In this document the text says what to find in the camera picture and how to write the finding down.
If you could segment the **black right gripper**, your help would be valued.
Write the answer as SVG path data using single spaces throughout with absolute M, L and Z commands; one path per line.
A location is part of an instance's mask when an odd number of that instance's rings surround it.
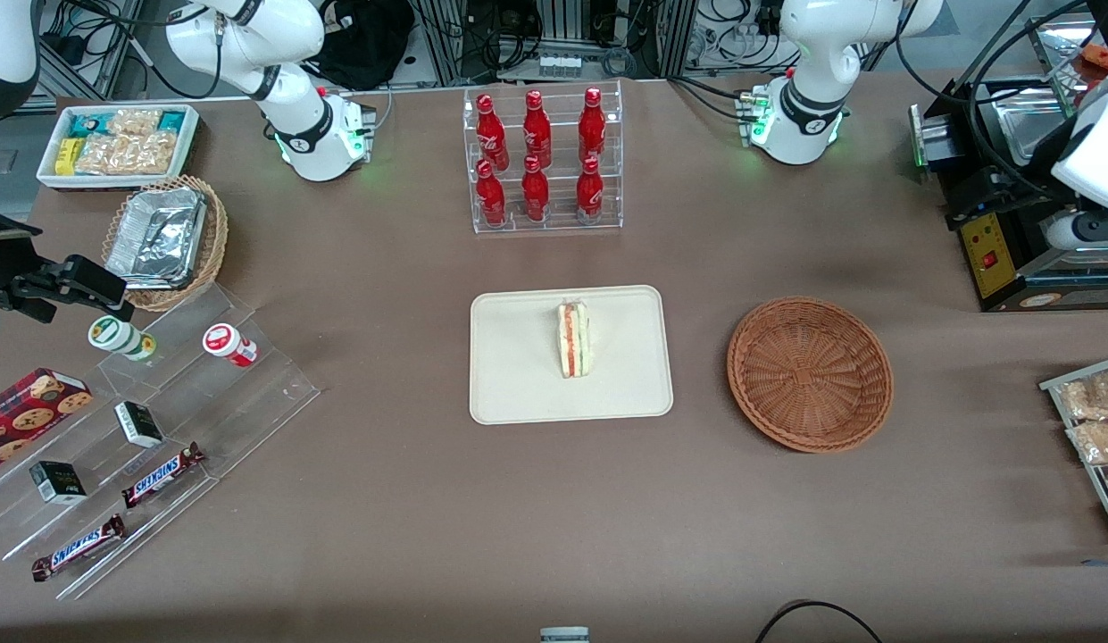
M 16 278 L 28 274 L 31 282 L 35 282 L 35 288 L 63 292 L 65 284 L 60 277 L 64 265 L 43 259 L 35 252 L 34 237 L 42 233 L 43 229 L 34 225 L 0 214 L 0 289 L 8 288 Z M 71 254 L 71 290 L 79 292 L 105 310 L 120 310 L 126 304 L 126 282 L 96 261 L 80 254 Z M 16 296 L 6 290 L 0 290 L 0 309 L 22 313 L 40 324 L 51 324 L 57 314 L 57 306 L 51 302 Z

